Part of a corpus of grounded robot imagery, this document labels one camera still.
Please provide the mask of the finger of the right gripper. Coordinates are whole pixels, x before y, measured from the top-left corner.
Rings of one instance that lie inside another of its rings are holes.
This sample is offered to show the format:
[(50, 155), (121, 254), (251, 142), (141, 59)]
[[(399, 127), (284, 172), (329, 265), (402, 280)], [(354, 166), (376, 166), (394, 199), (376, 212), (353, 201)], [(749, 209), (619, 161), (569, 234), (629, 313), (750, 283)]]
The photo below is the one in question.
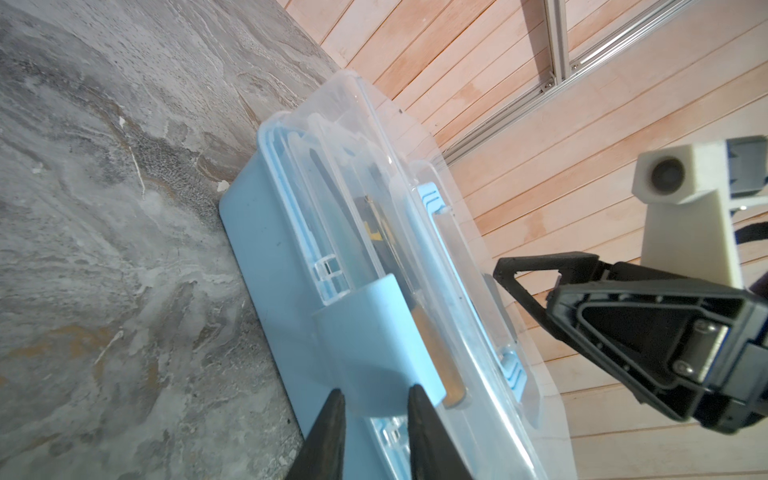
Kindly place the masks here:
[(672, 420), (688, 392), (671, 368), (701, 301), (746, 290), (697, 280), (596, 281), (556, 288), (547, 316), (563, 341)]
[(565, 252), (502, 256), (493, 264), (494, 305), (513, 334), (538, 326), (563, 342), (565, 334), (547, 316), (548, 295), (569, 284), (605, 280), (613, 265), (594, 253)]

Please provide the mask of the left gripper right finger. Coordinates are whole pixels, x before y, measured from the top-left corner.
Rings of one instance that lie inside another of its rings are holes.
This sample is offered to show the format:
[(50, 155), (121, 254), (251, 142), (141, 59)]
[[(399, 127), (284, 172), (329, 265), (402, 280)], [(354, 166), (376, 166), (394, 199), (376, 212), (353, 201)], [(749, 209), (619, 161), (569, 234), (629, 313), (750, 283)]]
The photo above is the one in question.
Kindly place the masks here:
[(409, 389), (407, 410), (411, 478), (472, 480), (421, 385), (416, 384)]

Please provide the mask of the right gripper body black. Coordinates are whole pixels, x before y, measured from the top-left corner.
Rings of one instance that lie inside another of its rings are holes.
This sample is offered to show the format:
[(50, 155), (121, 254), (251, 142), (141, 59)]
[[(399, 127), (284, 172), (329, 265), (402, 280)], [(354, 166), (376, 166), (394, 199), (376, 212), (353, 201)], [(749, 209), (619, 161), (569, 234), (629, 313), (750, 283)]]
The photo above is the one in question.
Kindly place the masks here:
[(767, 416), (767, 301), (753, 294), (701, 301), (671, 368), (688, 392), (681, 417), (735, 434)]

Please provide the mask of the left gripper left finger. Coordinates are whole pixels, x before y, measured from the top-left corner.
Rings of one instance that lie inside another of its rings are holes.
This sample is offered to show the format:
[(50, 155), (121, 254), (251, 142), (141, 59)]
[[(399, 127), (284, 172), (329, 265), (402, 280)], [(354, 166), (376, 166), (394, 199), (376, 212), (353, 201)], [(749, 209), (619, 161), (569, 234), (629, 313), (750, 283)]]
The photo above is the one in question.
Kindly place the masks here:
[(346, 402), (332, 390), (321, 408), (286, 480), (341, 480), (346, 441)]

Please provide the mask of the blue plastic tool box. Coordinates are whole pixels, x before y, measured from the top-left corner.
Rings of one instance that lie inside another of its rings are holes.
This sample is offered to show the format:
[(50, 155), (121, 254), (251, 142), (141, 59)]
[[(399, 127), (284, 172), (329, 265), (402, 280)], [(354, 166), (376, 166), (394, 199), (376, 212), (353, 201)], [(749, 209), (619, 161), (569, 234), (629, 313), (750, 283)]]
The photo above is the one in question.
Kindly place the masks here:
[[(533, 341), (501, 324), (433, 137), (358, 74), (335, 73), (257, 132), (219, 212), (293, 412), (338, 388), (347, 479), (407, 479), (409, 389), (426, 391), (475, 479), (572, 479), (565, 408)], [(354, 199), (382, 209), (411, 311)]]

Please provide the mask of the yellow black utility knife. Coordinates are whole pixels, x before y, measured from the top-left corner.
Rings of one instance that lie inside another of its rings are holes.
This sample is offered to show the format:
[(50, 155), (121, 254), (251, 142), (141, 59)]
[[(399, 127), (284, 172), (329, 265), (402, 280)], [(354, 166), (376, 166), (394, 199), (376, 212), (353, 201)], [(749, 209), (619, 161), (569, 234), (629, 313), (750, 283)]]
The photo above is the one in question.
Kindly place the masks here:
[(357, 197), (354, 203), (384, 271), (395, 276), (408, 308), (413, 311), (418, 303), (401, 259), (400, 248), (382, 209), (369, 196)]

